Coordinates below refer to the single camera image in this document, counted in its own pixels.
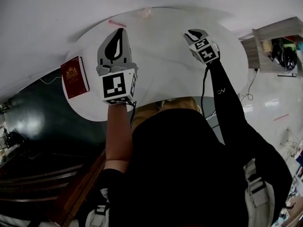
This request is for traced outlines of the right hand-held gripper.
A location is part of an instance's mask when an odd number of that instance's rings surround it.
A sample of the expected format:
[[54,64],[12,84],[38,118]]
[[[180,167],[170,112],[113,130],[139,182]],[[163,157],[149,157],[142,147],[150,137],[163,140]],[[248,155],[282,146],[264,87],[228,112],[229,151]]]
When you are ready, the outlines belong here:
[[219,58],[219,50],[205,30],[189,29],[184,38],[192,55],[201,63],[208,64]]

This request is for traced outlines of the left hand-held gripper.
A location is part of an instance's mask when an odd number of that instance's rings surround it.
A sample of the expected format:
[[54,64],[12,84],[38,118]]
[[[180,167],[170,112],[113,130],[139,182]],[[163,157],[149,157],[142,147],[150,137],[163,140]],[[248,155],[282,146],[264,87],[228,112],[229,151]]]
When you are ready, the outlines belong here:
[[108,35],[99,47],[97,56],[99,66],[96,70],[101,78],[102,101],[108,105],[133,101],[138,67],[130,62],[132,56],[126,30],[119,28]]

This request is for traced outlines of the dark red hardcover book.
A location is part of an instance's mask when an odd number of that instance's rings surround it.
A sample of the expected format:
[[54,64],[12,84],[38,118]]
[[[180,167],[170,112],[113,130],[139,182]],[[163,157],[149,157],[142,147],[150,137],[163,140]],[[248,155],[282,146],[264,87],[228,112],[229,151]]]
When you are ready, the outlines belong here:
[[76,56],[61,66],[62,79],[68,99],[89,92],[82,57]]

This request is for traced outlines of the small pale object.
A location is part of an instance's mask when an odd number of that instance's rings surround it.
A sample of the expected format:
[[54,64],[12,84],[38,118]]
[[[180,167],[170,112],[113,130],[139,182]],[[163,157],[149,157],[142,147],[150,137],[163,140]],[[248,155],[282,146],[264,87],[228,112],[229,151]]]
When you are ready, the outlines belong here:
[[138,10],[138,16],[142,19],[147,19],[153,15],[153,9],[152,8],[144,8]]

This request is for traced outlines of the person's right forearm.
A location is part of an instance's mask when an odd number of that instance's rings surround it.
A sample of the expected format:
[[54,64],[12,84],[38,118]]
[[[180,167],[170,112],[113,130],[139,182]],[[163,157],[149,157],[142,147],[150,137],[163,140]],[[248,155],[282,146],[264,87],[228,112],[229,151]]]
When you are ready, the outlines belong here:
[[230,146],[246,128],[247,121],[241,102],[219,59],[207,64],[212,80],[214,106],[226,146]]

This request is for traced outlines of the person's left forearm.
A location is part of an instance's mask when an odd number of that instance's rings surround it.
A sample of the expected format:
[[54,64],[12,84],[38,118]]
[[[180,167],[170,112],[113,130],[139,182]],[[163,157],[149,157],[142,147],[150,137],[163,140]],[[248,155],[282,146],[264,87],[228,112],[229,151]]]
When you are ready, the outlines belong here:
[[110,105],[107,115],[105,169],[125,173],[133,153],[132,130],[126,104]]

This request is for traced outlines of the round white table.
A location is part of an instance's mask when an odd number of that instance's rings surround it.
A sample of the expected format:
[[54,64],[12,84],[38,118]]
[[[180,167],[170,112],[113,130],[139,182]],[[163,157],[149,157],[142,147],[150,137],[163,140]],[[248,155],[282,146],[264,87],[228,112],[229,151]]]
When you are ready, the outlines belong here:
[[234,88],[239,93],[248,81],[248,59],[237,36],[221,25],[209,9],[153,8],[147,19],[138,10],[119,14],[100,22],[72,46],[67,55],[83,59],[89,92],[68,99],[71,108],[81,117],[94,121],[107,120],[108,106],[100,98],[100,77],[97,74],[97,51],[105,38],[118,26],[126,25],[132,59],[138,65],[138,81],[134,99],[137,106],[167,98],[213,96],[211,77],[205,65],[189,51],[183,35],[189,29],[205,30],[218,45],[221,63]]

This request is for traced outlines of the person's tan trousers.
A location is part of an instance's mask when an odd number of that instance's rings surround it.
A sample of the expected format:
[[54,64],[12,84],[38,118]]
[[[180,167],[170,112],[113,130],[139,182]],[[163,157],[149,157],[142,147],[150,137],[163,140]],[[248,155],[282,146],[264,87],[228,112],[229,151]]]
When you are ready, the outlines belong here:
[[191,96],[165,99],[137,108],[134,118],[132,119],[132,127],[134,128],[135,126],[138,126],[157,113],[170,109],[191,109],[199,112],[200,114],[202,113],[201,107]]

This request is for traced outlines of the grey wooden shelf unit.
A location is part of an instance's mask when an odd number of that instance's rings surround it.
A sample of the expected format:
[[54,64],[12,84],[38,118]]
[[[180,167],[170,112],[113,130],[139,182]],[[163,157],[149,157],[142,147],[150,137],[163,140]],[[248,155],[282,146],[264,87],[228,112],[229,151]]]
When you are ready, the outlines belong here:
[[298,17],[253,29],[252,37],[241,44],[249,68],[303,78],[303,22]]

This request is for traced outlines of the person's black shirt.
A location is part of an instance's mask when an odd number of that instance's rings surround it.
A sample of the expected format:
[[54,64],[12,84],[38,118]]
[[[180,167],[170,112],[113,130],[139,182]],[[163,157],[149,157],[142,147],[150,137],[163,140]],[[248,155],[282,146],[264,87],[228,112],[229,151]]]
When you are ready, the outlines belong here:
[[244,113],[218,113],[220,142],[203,116],[169,109],[135,127],[125,173],[106,169],[108,227],[248,227],[253,195],[273,191],[278,218],[292,177]]

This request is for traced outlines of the dark wooden slatted bench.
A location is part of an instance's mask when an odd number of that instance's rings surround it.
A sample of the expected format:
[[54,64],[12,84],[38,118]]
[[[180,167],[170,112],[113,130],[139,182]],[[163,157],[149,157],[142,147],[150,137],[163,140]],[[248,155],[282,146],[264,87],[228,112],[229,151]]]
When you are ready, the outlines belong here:
[[85,206],[105,163],[89,155],[25,152],[0,165],[0,225],[68,227]]

